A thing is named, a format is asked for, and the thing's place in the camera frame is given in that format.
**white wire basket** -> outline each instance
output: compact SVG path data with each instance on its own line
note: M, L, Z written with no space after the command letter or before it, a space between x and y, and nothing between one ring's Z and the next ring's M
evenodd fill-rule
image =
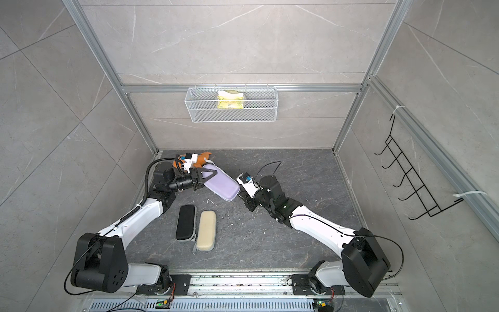
M243 92L243 108L218 108L218 91ZM185 103L193 122L275 121L277 119L276 87L193 87L187 91Z

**vent grille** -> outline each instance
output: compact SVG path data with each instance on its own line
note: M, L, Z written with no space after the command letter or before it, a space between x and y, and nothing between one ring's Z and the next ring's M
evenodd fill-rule
M170 309L156 309L157 299L148 299L146 304L139 302L127 302L120 308L139 308L148 312L152 311L234 311L234 312L293 312L314 311L313 299L175 299ZM89 312L105 312L123 302L119 299L94 299Z

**yellow package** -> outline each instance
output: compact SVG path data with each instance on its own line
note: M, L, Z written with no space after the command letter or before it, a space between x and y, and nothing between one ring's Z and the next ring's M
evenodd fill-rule
M245 99L245 95L242 92L227 90L227 91L219 91L218 94L218 104L217 108L236 108L241 109L244 108L243 102Z

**black joint housing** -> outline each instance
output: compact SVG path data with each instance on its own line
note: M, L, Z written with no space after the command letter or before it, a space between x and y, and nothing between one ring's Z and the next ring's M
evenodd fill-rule
M71 272L71 284L114 293L125 282L128 275L128 262L119 237L105 237L85 233L76 243L73 265L88 248L98 243L78 262Z
M365 228L360 228L354 234L373 235ZM341 259L347 282L359 294L368 298L373 296L390 269L390 262L375 237L354 237L343 247Z

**mounting plate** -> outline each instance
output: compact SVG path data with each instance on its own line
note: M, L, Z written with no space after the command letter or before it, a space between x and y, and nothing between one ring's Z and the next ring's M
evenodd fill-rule
M170 275L172 278L172 283L175 283L175 292L176 296L186 296L187 291L189 290L189 284L191 283L191 276L189 274L185 275ZM172 293L170 289L162 296L168 296ZM140 285L137 291L139 295L147 295L147 296L157 296L154 292L154 289L151 288L151 285Z
M293 295L295 296L316 296L317 294L312 291L312 288L308 285L308 275L306 274L293 274L291 275L291 284L293 285ZM334 295L344 295L344 286L333 286ZM332 295L331 289L328 289L325 295Z

